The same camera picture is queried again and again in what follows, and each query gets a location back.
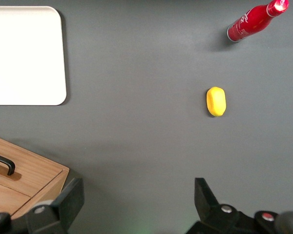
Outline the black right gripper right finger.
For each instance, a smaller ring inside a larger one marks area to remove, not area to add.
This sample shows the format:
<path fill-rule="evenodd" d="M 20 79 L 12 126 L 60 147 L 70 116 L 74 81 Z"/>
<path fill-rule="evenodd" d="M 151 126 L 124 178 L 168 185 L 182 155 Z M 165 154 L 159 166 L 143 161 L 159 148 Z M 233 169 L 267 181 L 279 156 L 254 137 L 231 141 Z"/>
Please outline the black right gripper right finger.
<path fill-rule="evenodd" d="M 200 218 L 188 234 L 255 234 L 254 219 L 228 204 L 220 204 L 204 178 L 196 178 L 194 204 Z"/>

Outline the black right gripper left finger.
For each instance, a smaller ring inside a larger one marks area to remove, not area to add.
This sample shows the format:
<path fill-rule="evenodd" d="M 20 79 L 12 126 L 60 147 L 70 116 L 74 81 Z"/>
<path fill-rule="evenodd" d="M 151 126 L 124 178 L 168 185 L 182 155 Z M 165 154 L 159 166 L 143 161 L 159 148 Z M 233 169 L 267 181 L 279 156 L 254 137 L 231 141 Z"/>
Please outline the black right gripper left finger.
<path fill-rule="evenodd" d="M 84 181 L 74 178 L 51 202 L 35 205 L 26 215 L 30 234 L 66 234 L 84 205 Z"/>

